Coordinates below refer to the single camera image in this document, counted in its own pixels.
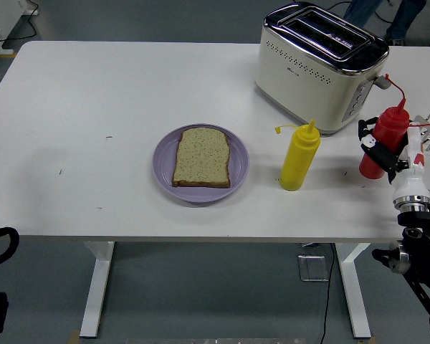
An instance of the jeans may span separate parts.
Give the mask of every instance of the jeans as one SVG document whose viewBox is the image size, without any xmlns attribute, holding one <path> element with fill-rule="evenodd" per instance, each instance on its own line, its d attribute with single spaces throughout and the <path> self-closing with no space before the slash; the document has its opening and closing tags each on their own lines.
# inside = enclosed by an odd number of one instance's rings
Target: jeans
<svg viewBox="0 0 430 344">
<path fill-rule="evenodd" d="M 344 20 L 363 28 L 370 17 L 376 12 L 383 0 L 353 0 L 344 14 Z M 425 7 L 426 0 L 403 0 L 396 12 L 392 24 L 387 29 L 390 39 L 404 39 L 406 32 Z"/>
<path fill-rule="evenodd" d="M 412 22 L 426 3 L 426 0 L 403 0 L 392 24 L 387 29 L 387 36 L 390 39 L 404 39 Z"/>
<path fill-rule="evenodd" d="M 344 20 L 363 28 L 383 0 L 352 0 L 345 10 Z"/>
</svg>

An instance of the cream toaster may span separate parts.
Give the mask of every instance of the cream toaster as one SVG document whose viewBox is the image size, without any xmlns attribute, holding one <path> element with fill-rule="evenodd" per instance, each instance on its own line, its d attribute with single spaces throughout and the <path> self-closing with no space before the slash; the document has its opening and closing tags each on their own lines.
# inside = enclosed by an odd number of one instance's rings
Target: cream toaster
<svg viewBox="0 0 430 344">
<path fill-rule="evenodd" d="M 268 14 L 257 85 L 301 123 L 322 134 L 357 117 L 388 56 L 388 45 L 313 4 Z"/>
</svg>

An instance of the table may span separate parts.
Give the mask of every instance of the table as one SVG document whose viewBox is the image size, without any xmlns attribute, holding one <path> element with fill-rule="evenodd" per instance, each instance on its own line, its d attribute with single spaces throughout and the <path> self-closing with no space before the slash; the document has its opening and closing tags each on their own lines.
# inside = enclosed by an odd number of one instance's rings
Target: table
<svg viewBox="0 0 430 344">
<path fill-rule="evenodd" d="M 257 89 L 258 44 L 30 42 L 0 84 L 0 226 L 84 241 L 97 257 L 81 336 L 95 337 L 116 241 L 335 242 L 354 336 L 369 337 L 353 260 L 400 239 L 393 188 L 358 172 L 352 122 L 322 139 L 299 191 L 278 177 L 293 119 Z M 383 68 L 413 118 L 430 113 L 430 48 L 392 47 Z M 397 105 L 373 88 L 360 116 Z M 220 125 L 249 151 L 244 184 L 212 204 L 167 194 L 153 151 L 172 130 Z M 430 157 L 426 157 L 430 188 Z"/>
</svg>

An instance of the yellow bottle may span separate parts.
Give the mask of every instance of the yellow bottle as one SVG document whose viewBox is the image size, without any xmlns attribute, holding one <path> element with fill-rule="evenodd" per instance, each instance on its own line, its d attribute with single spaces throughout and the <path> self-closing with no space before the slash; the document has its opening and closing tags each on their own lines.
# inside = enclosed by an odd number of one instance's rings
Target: yellow bottle
<svg viewBox="0 0 430 344">
<path fill-rule="evenodd" d="M 280 186 L 285 190 L 299 189 L 306 177 L 320 145 L 320 133 L 314 125 L 315 120 L 311 120 L 309 124 L 301 125 L 293 133 L 279 178 Z"/>
</svg>

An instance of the table leg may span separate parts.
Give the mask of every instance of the table leg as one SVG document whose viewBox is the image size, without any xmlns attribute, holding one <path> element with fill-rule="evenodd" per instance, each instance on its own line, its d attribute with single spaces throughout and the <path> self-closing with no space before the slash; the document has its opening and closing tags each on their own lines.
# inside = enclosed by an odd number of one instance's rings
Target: table leg
<svg viewBox="0 0 430 344">
<path fill-rule="evenodd" d="M 347 300 L 353 336 L 355 338 L 371 337 L 354 262 L 355 258 L 368 246 L 369 244 L 336 244 L 345 298 Z"/>
<path fill-rule="evenodd" d="M 92 273 L 91 287 L 87 296 L 80 337 L 96 338 L 115 242 L 84 243 L 92 254 L 94 254 L 96 260 L 94 272 Z"/>
</svg>

